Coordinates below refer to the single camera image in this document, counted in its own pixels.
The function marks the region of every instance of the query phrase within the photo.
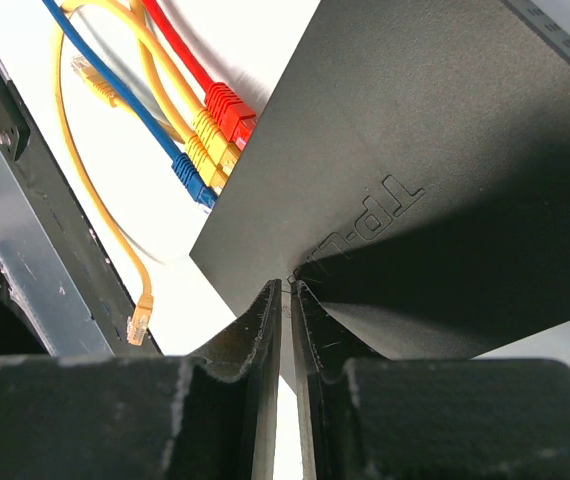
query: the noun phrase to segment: screw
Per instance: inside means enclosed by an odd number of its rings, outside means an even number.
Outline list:
[[[0,145],[11,145],[11,144],[12,144],[12,139],[10,138],[10,136],[5,132],[1,132]]]

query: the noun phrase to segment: blue ethernet cable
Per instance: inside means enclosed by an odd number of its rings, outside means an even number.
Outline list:
[[[147,127],[149,132],[154,136],[156,141],[165,150],[165,153],[172,159],[172,170],[181,181],[183,186],[187,189],[192,199],[208,208],[213,208],[216,203],[216,193],[205,185],[189,160],[176,146],[173,140],[167,133],[158,125],[156,119],[151,113],[143,106],[136,95],[127,88],[127,85],[118,78],[118,76],[105,65],[91,47],[83,40],[78,31],[74,28],[65,13],[58,8],[55,0],[43,0],[43,4],[49,10],[52,17],[58,26],[63,30],[63,33],[70,39],[78,51],[87,59],[87,61],[96,69],[96,71],[109,83],[120,97],[127,102],[136,115],[141,119],[143,124]]]

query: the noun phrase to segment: yellow ethernet cable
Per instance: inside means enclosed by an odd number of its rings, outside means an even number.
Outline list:
[[[82,5],[97,5],[105,8],[134,32],[136,38],[145,45],[146,49],[153,55],[154,59],[160,63],[165,73],[169,76],[172,85],[176,88],[181,99],[185,102],[194,117],[192,123],[194,125],[194,130],[200,139],[200,142],[198,143],[194,136],[191,138],[186,136],[178,122],[175,123],[174,120],[177,119],[173,119],[173,116],[168,113],[170,109],[165,111],[167,104],[163,102],[164,98],[162,94],[160,91],[153,88],[153,84],[150,85],[152,87],[154,97],[163,109],[163,113],[165,113],[172,126],[184,137],[185,150],[194,162],[194,165],[197,166],[197,163],[203,161],[202,157],[206,151],[214,163],[220,166],[223,172],[229,175],[240,157],[240,150],[236,145],[227,141],[225,135],[223,135],[223,132],[214,121],[212,115],[200,102],[194,91],[185,81],[185,78],[181,75],[181,72],[172,62],[172,59],[163,49],[161,44],[158,43],[158,40],[149,31],[147,26],[142,24],[132,12],[115,0],[66,0],[61,8],[63,11],[69,12]]]
[[[140,0],[130,0],[130,9],[132,13],[136,16],[141,25],[145,25],[145,7]],[[174,126],[174,128],[180,132],[185,141],[185,153],[190,158],[198,174],[201,176],[203,181],[208,187],[212,187],[214,191],[220,195],[225,183],[227,183],[227,176],[229,172],[222,172],[214,160],[207,153],[202,142],[198,138],[198,135],[189,128],[183,117],[176,107],[172,103],[172,100],[165,92],[165,87],[158,76],[158,71],[156,70],[156,65],[154,64],[154,58],[149,52],[145,44],[138,40],[138,54],[141,59],[141,64],[143,66],[143,71],[145,72],[145,77],[147,78],[147,83],[149,84],[156,102],[161,107],[161,110]]]
[[[68,16],[73,14],[74,10],[68,12]],[[127,242],[123,234],[118,228],[116,221],[112,215],[105,207],[105,204],[101,200],[98,192],[94,188],[92,181],[85,170],[81,156],[76,148],[76,143],[74,143],[74,138],[72,137],[72,132],[69,128],[69,123],[67,120],[67,114],[65,113],[65,103],[63,102],[63,87],[61,84],[61,57],[63,53],[63,40],[65,35],[63,31],[56,27],[54,31],[54,36],[52,38],[52,80],[54,88],[54,97],[56,100],[56,113],[58,116],[61,132],[63,133],[63,138],[65,140],[65,145],[69,152],[69,156],[72,159],[76,173],[78,174],[83,187],[92,199],[92,203],[98,210],[101,218],[109,228],[114,238],[118,241],[121,248],[125,251],[131,262],[136,267],[138,274],[141,277],[141,283],[143,286],[143,291],[141,293],[136,307],[134,308],[134,313],[132,318],[127,325],[127,341],[133,345],[141,345],[147,332],[147,327],[149,325],[149,319],[152,315],[154,308],[154,297],[152,296],[152,281],[149,277],[149,272],[141,259],[136,255],[136,252],[132,246]]]
[[[105,81],[103,77],[96,71],[96,69],[90,65],[90,63],[82,55],[77,55],[72,59],[72,68],[76,74],[81,77],[85,85],[90,89],[90,91],[98,97],[103,103],[109,105],[112,108],[120,108],[124,112],[127,112],[132,117],[138,120],[138,116],[134,113],[134,110],[123,100],[116,90]],[[158,121],[158,124],[165,130],[165,132],[172,137],[172,140],[178,143],[185,143],[183,137],[165,122]]]

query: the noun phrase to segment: red ethernet cable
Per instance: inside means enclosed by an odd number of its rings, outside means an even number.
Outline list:
[[[174,29],[158,0],[142,0],[142,2],[174,52],[205,91],[205,106],[227,141],[234,142],[241,150],[245,148],[256,126],[256,113],[227,84],[212,80]]]

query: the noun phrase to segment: tp-link logo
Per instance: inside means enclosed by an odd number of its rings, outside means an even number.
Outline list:
[[[345,234],[332,232],[318,247],[307,257],[308,264],[314,265],[318,272],[326,276],[331,276],[326,268],[320,264],[319,260],[328,255],[342,254],[349,259],[349,251],[359,248],[378,237],[383,230],[389,227],[395,218],[403,215],[412,205],[425,195],[425,190],[419,188],[414,193],[409,191],[392,175],[383,180],[382,194],[378,200],[367,196],[363,200],[365,212],[354,222],[354,229]],[[298,278],[300,268],[294,270],[288,281],[292,283]],[[305,278],[306,281],[319,282],[318,279]]]

